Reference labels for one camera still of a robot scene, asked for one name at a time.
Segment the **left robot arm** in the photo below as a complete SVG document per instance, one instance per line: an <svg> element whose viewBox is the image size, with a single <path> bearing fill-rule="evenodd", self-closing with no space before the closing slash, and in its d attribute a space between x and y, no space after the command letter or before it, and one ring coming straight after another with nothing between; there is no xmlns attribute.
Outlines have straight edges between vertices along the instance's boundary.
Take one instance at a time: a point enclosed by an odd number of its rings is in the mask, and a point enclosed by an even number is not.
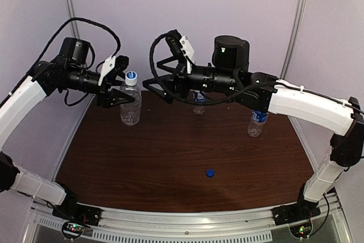
<svg viewBox="0 0 364 243"><path fill-rule="evenodd" d="M89 42L65 38L51 60L37 59L1 102L1 191L18 191L59 205L66 194L52 174L85 107L131 102L119 90L129 58L113 53L101 72L88 68Z"/></svg>

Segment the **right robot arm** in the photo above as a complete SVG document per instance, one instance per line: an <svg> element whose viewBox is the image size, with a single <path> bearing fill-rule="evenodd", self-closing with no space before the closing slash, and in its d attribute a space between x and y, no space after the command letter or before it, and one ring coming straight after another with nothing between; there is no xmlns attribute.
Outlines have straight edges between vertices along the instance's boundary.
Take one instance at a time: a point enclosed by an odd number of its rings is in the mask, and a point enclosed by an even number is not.
<svg viewBox="0 0 364 243"><path fill-rule="evenodd" d="M348 168L362 158L363 111L356 98L339 100L276 76L249 72L249 42L231 35L214 39L212 61L196 65L186 36L169 31L158 36L149 52L153 77L143 86L167 103L188 102L191 90L223 94L207 105L237 102L262 113L295 117L332 131L330 149L303 185L300 203L316 204Z"/></svg>

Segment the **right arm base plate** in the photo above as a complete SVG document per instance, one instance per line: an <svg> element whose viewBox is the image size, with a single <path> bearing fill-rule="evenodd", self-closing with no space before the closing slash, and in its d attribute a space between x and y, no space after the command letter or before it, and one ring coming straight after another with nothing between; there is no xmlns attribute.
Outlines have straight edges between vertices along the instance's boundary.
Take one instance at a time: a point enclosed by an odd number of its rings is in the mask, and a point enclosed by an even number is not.
<svg viewBox="0 0 364 243"><path fill-rule="evenodd" d="M288 224L291 234L300 240L311 236L312 218L321 214L318 203L305 200L275 207L271 212L276 226Z"/></svg>

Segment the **blue bottle cap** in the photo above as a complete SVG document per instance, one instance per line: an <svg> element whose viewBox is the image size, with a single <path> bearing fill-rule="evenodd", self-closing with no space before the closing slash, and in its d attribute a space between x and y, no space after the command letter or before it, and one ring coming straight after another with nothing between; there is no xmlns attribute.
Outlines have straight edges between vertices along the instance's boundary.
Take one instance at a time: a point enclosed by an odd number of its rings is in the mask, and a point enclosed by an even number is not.
<svg viewBox="0 0 364 243"><path fill-rule="evenodd" d="M214 169L208 169L205 171L205 175L208 177L208 178L212 178L215 176L215 171Z"/></svg>

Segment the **Pepsi bottle blue label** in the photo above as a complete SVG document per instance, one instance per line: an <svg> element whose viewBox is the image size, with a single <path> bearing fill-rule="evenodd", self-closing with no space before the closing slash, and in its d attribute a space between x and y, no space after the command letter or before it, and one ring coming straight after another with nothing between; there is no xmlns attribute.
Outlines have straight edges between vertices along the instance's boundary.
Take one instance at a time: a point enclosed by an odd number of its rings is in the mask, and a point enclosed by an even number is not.
<svg viewBox="0 0 364 243"><path fill-rule="evenodd" d="M194 90L193 91L193 101L194 103L203 103L206 101L205 96L202 92ZM205 112L205 106L203 105L193 105L193 112L195 115L203 115Z"/></svg>

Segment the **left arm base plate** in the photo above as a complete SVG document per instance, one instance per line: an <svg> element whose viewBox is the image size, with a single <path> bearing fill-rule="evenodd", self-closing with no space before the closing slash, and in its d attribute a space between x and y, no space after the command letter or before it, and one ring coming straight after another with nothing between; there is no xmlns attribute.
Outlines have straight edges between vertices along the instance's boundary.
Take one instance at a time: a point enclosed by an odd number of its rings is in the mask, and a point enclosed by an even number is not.
<svg viewBox="0 0 364 243"><path fill-rule="evenodd" d="M66 212L65 208L47 203L47 207L52 209L52 215L65 220L61 225L61 234L63 237L73 242L81 236L92 232L93 227L97 227L102 209L88 205L76 204L73 212Z"/></svg>

